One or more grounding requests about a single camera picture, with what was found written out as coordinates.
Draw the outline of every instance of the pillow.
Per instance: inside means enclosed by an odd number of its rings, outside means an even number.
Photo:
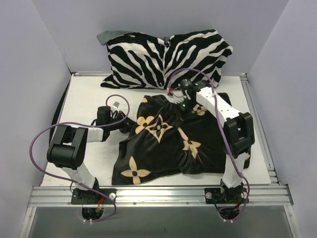
[[[107,31],[97,36],[106,45],[112,75],[102,87],[109,88],[176,88],[182,79],[199,81],[204,77],[195,68],[213,78],[215,86],[221,78],[221,68],[233,48],[216,30],[158,38],[139,32]]]

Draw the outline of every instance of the zebra stripe pattern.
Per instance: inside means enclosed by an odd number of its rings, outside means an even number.
[[[174,35],[169,41],[143,33],[128,33],[106,44],[112,75],[102,87],[161,88],[177,87],[180,80],[203,79],[201,74],[183,71],[170,80],[179,68],[195,68],[219,82],[221,68],[233,48],[216,30]]]

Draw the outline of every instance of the black blanket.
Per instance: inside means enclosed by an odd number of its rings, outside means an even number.
[[[227,94],[219,95],[230,103]],[[216,118],[205,107],[197,104],[181,118],[164,95],[145,96],[136,124],[119,144],[112,185],[141,184],[178,173],[223,173],[223,149]]]

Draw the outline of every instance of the gray cloth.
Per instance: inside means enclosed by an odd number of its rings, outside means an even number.
[[[123,36],[125,34],[130,34],[130,33],[134,33],[133,31],[104,31],[102,33],[99,33],[97,35],[97,39],[99,41],[99,43],[104,46],[105,44],[107,44],[107,42],[113,38],[116,38],[118,36]],[[168,36],[164,36],[164,37],[158,37],[162,40],[164,40],[165,42],[169,41],[169,37]]]

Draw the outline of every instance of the white surface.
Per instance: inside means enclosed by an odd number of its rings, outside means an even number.
[[[16,238],[32,186],[43,174],[28,149],[36,133],[50,125],[70,74],[32,2],[0,1],[0,231]],[[46,166],[48,134],[34,147]]]
[[[61,122],[76,121],[90,124],[96,118],[97,108],[105,104],[106,98],[111,94],[120,94],[127,98],[131,105],[131,119],[136,121],[136,113],[144,95],[165,94],[165,90],[131,90],[109,89],[100,87],[104,77],[74,77],[72,78]],[[244,96],[239,77],[223,77],[217,92],[227,92],[232,106],[242,112],[248,112],[247,101]],[[118,97],[111,98],[110,105],[118,101],[119,109],[126,112],[127,106]],[[94,142],[87,144],[85,164],[93,176],[96,176],[100,185],[111,185],[113,165],[118,157],[119,142],[127,138],[127,134],[113,131],[106,142]],[[53,174],[66,176],[66,173],[54,164],[48,163],[47,171]],[[250,167],[244,171],[250,184],[268,184],[270,179],[265,166],[264,157],[256,137],[252,147]],[[218,185],[222,174],[184,175],[178,174],[169,177],[158,178],[142,185]],[[42,186],[69,185],[68,181],[44,176]]]
[[[288,0],[33,0],[72,72],[110,72],[106,30],[171,36],[215,28],[233,47],[223,75],[250,71]]]
[[[250,72],[278,178],[303,238],[317,237],[317,1],[290,0]]]

